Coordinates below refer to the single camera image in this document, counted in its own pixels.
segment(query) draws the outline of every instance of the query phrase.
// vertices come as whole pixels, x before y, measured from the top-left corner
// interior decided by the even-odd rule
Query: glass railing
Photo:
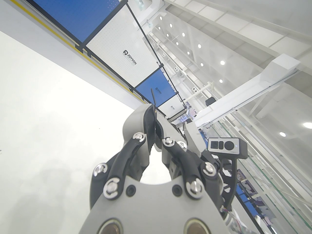
[[[220,120],[213,124],[207,131],[208,137],[240,137],[238,132],[235,134],[227,127],[228,122]],[[248,146],[248,158],[239,160],[238,168],[246,175],[248,181],[255,185],[257,194],[253,197],[261,197],[266,204],[267,212],[272,212],[272,226],[278,234],[312,233],[310,204],[303,199],[297,197],[291,190],[280,188],[272,178],[274,170],[257,154],[256,150]]]

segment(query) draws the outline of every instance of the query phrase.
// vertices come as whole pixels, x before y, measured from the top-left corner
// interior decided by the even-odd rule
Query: recessed light
[[[311,128],[312,129],[312,122],[306,122],[303,124],[306,128]]]

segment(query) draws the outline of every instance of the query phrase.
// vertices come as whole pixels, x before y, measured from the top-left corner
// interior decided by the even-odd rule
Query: white support column
[[[228,93],[197,114],[197,127],[213,124],[262,94],[272,91],[292,76],[300,61],[282,54],[272,60],[256,77]]]
[[[146,22],[152,22],[158,15],[165,16],[167,14],[164,5],[165,2],[163,0],[152,0],[152,4],[137,17],[137,21],[140,23],[145,33],[150,32],[152,29]],[[135,21],[133,25],[139,30],[139,26]]]
[[[209,88],[211,86],[210,83],[208,83],[207,85],[205,85],[203,88],[201,88],[200,90],[198,90],[198,92],[192,94],[190,97],[186,98],[184,100],[184,102],[187,102],[188,100],[192,99],[195,96],[198,96],[201,92],[203,92],[204,90],[206,90],[207,88]]]

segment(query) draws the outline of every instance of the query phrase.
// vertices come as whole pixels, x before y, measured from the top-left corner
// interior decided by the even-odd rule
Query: metal joint bolt
[[[186,190],[190,196],[195,199],[203,197],[204,184],[199,178],[196,178],[192,183],[186,182]]]
[[[186,152],[187,145],[183,141],[178,141],[177,143],[179,146],[181,146],[181,148],[184,150],[184,152]]]
[[[145,140],[145,135],[142,132],[137,132],[133,135],[133,139],[138,139],[140,142],[143,142]]]
[[[207,176],[215,176],[216,175],[216,168],[214,167],[214,165],[210,162],[205,162],[206,167],[205,169],[203,169],[203,172],[207,175]]]
[[[171,147],[175,144],[174,139],[170,138],[170,137],[166,137],[165,139],[163,139],[163,144],[167,147]]]
[[[108,180],[103,188],[103,195],[107,198],[107,199],[113,199],[118,195],[118,182],[120,181],[119,178],[114,177],[111,178],[110,180]]]
[[[98,164],[93,170],[93,176],[96,177],[101,172],[107,172],[108,166],[105,163]]]

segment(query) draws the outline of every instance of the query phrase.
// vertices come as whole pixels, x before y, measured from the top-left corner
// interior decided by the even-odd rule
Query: yellow stripe
[[[87,59],[89,62],[91,62],[94,66],[96,66],[98,69],[100,69],[102,72],[104,72],[108,77],[110,77],[112,80],[114,80],[117,84],[119,84],[121,87],[123,87],[125,90],[127,90],[130,94],[134,95],[136,98],[138,98],[140,101],[145,103],[139,96],[132,93],[128,87],[126,87],[124,84],[122,84],[118,79],[110,75],[108,72],[106,72],[104,69],[102,69],[97,63],[95,63],[93,60],[91,60],[88,56],[81,53],[76,49],[75,46],[73,46],[70,42],[68,42],[65,38],[63,38],[60,34],[58,34],[56,31],[54,31],[52,28],[50,28],[46,23],[44,23],[41,19],[39,19],[36,15],[28,11],[26,8],[24,8],[20,3],[18,3],[16,0],[10,0],[12,3],[14,3],[17,7],[22,9],[24,12],[26,12],[30,17],[32,17],[34,20],[36,20],[38,23],[40,23],[42,26],[44,26],[47,30],[49,30],[51,33],[53,33],[55,36],[57,36],[59,39],[61,39],[64,43],[66,43],[70,48],[74,49],[79,55],[82,55],[85,59]]]

